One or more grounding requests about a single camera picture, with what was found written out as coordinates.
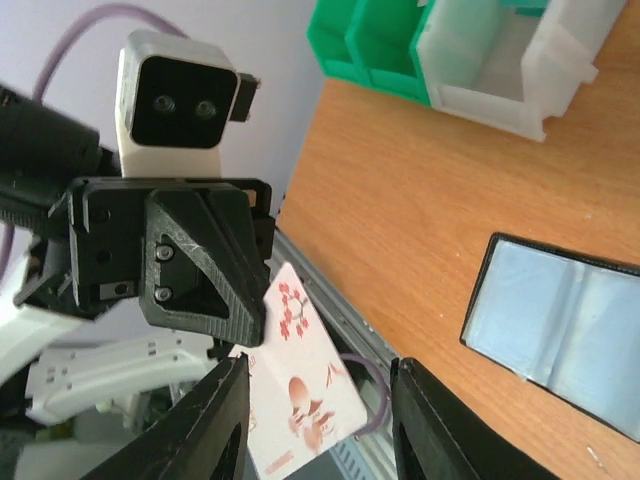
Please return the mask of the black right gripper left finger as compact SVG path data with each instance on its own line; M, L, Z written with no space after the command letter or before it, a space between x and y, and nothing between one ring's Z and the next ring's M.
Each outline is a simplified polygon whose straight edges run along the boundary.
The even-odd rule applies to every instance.
M83 478L241 479L249 393L248 357L223 360L152 427Z

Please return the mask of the white plastic bin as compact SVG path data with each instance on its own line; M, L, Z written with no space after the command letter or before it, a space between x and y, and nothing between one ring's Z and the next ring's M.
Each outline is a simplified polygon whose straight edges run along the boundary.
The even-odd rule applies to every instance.
M595 80L623 1L550 1L539 17L501 1L433 1L415 47L433 109L543 141Z

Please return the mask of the green plastic bin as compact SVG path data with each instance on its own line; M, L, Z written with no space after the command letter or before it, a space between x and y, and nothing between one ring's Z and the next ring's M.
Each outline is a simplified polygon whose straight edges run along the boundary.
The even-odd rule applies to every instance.
M323 73L429 107L417 56L432 1L321 0L307 38Z

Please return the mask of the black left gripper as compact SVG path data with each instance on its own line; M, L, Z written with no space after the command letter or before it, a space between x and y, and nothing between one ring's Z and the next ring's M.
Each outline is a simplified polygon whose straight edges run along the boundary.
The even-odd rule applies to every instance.
M54 217L76 303L94 312L138 298L152 326L260 345L271 196L246 178L74 181Z

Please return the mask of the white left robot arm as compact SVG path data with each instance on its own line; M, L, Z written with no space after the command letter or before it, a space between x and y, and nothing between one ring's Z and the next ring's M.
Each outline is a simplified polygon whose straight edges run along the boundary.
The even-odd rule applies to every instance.
M1 287L1 416L58 424L106 400L193 388L92 479L238 479L264 337L272 190L216 163L255 85L141 92L120 146L1 91L1 218L33 233Z

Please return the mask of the black leather card holder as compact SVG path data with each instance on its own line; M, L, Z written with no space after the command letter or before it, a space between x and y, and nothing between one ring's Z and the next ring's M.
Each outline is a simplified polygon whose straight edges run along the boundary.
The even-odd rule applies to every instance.
M491 235L460 341L639 439L639 267Z

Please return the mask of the white blossom pattern card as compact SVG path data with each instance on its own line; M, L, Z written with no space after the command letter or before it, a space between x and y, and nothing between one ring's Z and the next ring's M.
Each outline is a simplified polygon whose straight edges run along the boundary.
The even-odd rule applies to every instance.
M249 365L248 449L260 479L284 479L365 426L368 412L290 263L265 296L263 343Z

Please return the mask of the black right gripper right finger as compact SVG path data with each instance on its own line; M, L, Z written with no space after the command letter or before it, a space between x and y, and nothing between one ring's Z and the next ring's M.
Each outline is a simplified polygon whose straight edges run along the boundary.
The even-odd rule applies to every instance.
M554 479L490 428L418 360L391 364L391 410L400 479Z

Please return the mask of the teal VIP card stack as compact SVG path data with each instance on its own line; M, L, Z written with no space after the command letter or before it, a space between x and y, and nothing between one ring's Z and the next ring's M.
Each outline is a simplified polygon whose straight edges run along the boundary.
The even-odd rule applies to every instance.
M500 5L510 8L516 15L541 18L547 9L549 0L500 0Z

